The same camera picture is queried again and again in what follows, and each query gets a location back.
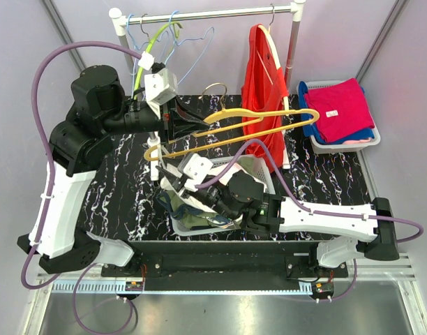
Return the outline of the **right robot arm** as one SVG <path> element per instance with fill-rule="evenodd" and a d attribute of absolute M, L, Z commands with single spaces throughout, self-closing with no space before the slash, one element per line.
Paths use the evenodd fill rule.
<path fill-rule="evenodd" d="M 302 203 L 293 196 L 268 193 L 267 185 L 238 165 L 223 172 L 184 174 L 172 165 L 161 169 L 163 193 L 158 199 L 170 216 L 187 223 L 190 230 L 211 225 L 268 236 L 294 231 L 335 235 L 319 243 L 307 259 L 308 271 L 324 276 L 340 263 L 358 258 L 394 261 L 398 242 L 383 201 L 339 206 Z"/>

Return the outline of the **red tank top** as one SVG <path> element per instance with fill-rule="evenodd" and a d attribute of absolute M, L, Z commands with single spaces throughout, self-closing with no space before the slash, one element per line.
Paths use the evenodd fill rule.
<path fill-rule="evenodd" d="M 270 112 L 283 110 L 281 106 L 280 89 L 276 86 L 275 66 L 269 58 L 264 34 L 257 28 L 250 28 L 249 59 L 246 67 L 244 85 L 241 88 L 241 106 L 254 112 Z M 283 69 L 282 85 L 286 87 Z M 270 163 L 263 148 L 252 144 L 246 149 L 247 154 L 263 158 L 270 172 L 283 166 L 285 155 L 285 140 L 281 131 L 263 135 L 259 138 L 266 145 L 275 165 Z"/>

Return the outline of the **olive printed tank top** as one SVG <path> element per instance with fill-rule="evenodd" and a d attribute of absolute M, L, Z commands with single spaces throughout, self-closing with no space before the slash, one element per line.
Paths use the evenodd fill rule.
<path fill-rule="evenodd" d="M 268 187 L 239 161 L 226 167 L 199 154 L 187 155 L 177 166 L 159 166 L 162 191 L 156 200 L 187 231 L 243 229 L 267 205 Z"/>

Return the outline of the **lime green hanger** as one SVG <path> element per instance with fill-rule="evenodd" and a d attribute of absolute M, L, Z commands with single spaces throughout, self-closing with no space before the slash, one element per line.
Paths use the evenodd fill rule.
<path fill-rule="evenodd" d="M 135 77 L 132 81 L 131 97 L 136 98 L 139 94 L 141 87 L 141 79 L 145 70 L 151 70 L 153 63 L 155 62 L 155 56 L 152 55 L 151 51 L 154 45 L 159 42 L 163 35 L 172 35 L 175 40 L 179 38 L 179 31 L 182 29 L 182 25 L 179 21 L 173 22 L 170 20 L 168 23 L 161 26 L 157 32 L 143 44 L 140 48 L 135 48 L 135 51 L 142 51 L 142 58 L 135 62 Z"/>

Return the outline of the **pink tank top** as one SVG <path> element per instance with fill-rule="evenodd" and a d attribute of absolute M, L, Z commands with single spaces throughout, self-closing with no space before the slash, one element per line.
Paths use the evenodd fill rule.
<path fill-rule="evenodd" d="M 215 163 L 190 153 L 178 165 L 158 168 L 163 175 L 160 197 L 170 201 L 173 211 L 205 218 L 214 225 L 239 223 L 264 203 L 269 187 L 259 170 L 265 168 L 261 158 L 249 155 Z"/>

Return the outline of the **white wooden hanger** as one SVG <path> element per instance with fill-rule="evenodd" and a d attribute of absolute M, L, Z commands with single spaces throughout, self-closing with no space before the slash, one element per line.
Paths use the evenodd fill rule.
<path fill-rule="evenodd" d="M 278 57 L 278 52 L 274 40 L 270 34 L 271 25 L 274 21 L 271 21 L 269 26 L 266 28 L 263 24 L 259 24 L 257 28 L 264 34 L 264 38 L 269 49 L 269 58 L 272 59 L 275 66 L 276 73 L 276 86 L 280 89 L 281 106 L 283 110 L 288 110 L 290 105 L 288 101 L 288 90 L 282 85 L 282 68 Z"/>

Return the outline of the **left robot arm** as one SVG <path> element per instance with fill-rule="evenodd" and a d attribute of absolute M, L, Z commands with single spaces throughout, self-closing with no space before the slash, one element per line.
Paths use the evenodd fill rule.
<path fill-rule="evenodd" d="M 89 184 L 114 148 L 113 135 L 153 133 L 168 144 L 208 124 L 177 98 L 176 78 L 162 64 L 153 67 L 148 101 L 125 94 L 117 71 L 108 65 L 84 69 L 70 86 L 74 102 L 46 142 L 47 181 L 33 230 L 17 239 L 28 255 L 38 255 L 48 274 L 82 270 L 93 263 L 117 267 L 134 276 L 141 259 L 126 241 L 107 239 L 78 228 Z"/>

